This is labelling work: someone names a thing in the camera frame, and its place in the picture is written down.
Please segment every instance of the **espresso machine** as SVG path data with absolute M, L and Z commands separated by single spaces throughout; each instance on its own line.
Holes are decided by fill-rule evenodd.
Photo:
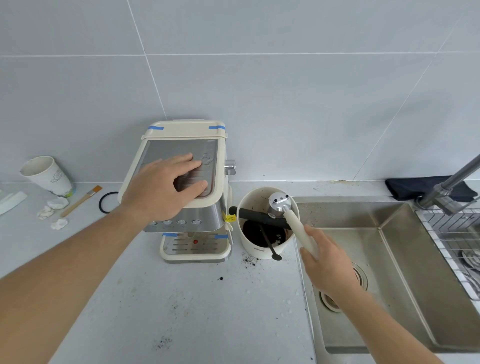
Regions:
M 228 215 L 232 189 L 228 176 L 235 174 L 235 161 L 227 159 L 225 125 L 219 121 L 173 120 L 150 125 L 119 191 L 119 202 L 131 179 L 144 165 L 179 154 L 192 153 L 200 167 L 175 179 L 182 191 L 197 181 L 207 188 L 176 216 L 152 221 L 145 232 L 161 233 L 160 256 L 169 263 L 224 262 L 232 249 L 234 217 Z

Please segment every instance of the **yellow label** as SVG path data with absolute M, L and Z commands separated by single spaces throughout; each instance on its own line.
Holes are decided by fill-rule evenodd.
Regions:
M 234 222 L 237 220 L 237 216 L 234 215 L 226 215 L 225 212 L 222 212 L 223 215 L 223 221 L 226 222 Z

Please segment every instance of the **left forearm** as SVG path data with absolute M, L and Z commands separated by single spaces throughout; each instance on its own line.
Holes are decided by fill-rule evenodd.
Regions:
M 46 363 L 144 221 L 121 207 L 0 280 L 0 362 Z

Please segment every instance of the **right forearm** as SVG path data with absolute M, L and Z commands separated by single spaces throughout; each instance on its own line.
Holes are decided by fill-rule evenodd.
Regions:
M 360 333 L 377 364 L 442 363 L 365 291 L 355 290 L 336 303 Z

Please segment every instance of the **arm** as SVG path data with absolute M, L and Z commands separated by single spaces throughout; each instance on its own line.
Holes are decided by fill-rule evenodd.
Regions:
M 304 248 L 300 254 L 312 284 L 329 295 L 347 315 L 378 364 L 441 364 L 359 285 L 350 258 L 320 229 L 305 225 L 318 244 L 318 261 Z
M 134 237 L 175 216 L 207 186 L 177 192 L 173 180 L 198 167 L 191 154 L 156 161 L 132 179 L 104 218 L 0 279 L 0 363 L 46 363 Z

